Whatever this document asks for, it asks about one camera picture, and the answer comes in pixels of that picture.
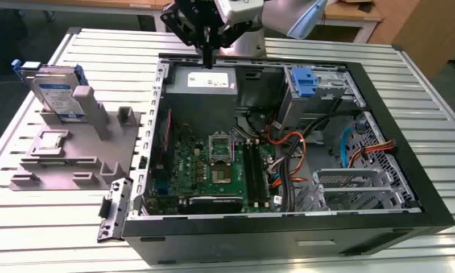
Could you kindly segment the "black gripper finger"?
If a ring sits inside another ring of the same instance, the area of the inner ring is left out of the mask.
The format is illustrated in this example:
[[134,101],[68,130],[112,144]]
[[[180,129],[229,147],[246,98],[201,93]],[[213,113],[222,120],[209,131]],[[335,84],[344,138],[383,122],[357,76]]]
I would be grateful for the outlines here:
[[194,47],[202,56],[202,66],[209,69],[208,32],[201,18],[201,5],[165,4],[160,19],[182,43]]
[[208,68],[212,69],[214,64],[213,51],[220,48],[228,48],[238,39],[242,33],[250,28],[249,23],[237,23],[221,31],[220,26],[210,26],[208,28]]

